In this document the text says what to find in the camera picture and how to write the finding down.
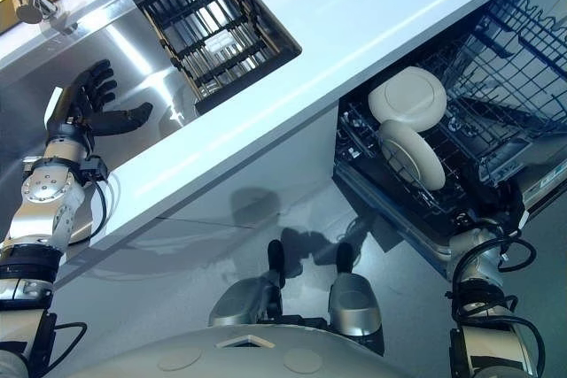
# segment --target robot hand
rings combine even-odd
[[[46,123],[48,143],[68,138],[92,151],[94,136],[127,133],[148,120],[152,105],[147,102],[133,110],[103,112],[105,104],[115,98],[112,90],[117,83],[113,76],[110,61],[103,59],[80,73],[63,90]]]

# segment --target dishwasher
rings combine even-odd
[[[485,185],[515,179],[530,218],[567,189],[563,21],[533,0],[491,0],[339,101],[335,179],[443,275],[449,239],[470,209],[465,166]],[[386,161],[369,108],[369,93],[408,66],[432,73],[447,93],[440,122],[420,133],[446,176],[438,190]]]

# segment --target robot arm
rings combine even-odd
[[[134,130],[151,113],[148,103],[103,112],[114,99],[112,77],[110,62],[99,61],[60,94],[46,122],[45,152],[25,176],[22,204],[2,244],[0,370],[13,376],[43,376],[50,370],[57,316],[48,309],[59,261],[84,200],[84,185],[107,177],[102,160],[89,157],[94,136]]]
[[[488,188],[464,172],[462,185],[475,204],[470,229],[451,239],[452,261],[447,278],[452,289],[451,370],[454,378],[541,377],[545,347],[538,329],[514,314],[516,296],[505,296],[503,274],[530,265],[535,249],[520,239],[526,216],[522,195],[513,181]],[[529,251],[525,261],[502,267],[512,244]],[[519,328],[529,328],[538,345],[538,361],[530,359]]]

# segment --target dish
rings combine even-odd
[[[431,146],[414,129],[386,120],[378,129],[386,161],[405,181],[428,190],[445,186],[445,171]]]
[[[380,123],[397,120],[423,132],[443,117],[447,93],[433,74],[409,66],[370,92],[369,107]]]

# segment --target dishwasher rack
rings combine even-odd
[[[421,133],[447,183],[429,191],[405,165],[390,159],[390,169],[428,214],[448,214],[459,205],[463,165],[473,165],[481,181],[495,186],[522,169],[518,159],[535,140],[567,134],[567,28],[556,28],[555,19],[543,17],[529,0],[493,0],[472,31],[443,42],[414,65],[436,75],[447,91],[445,116]],[[341,105],[338,158],[385,161],[379,124],[366,101]]]

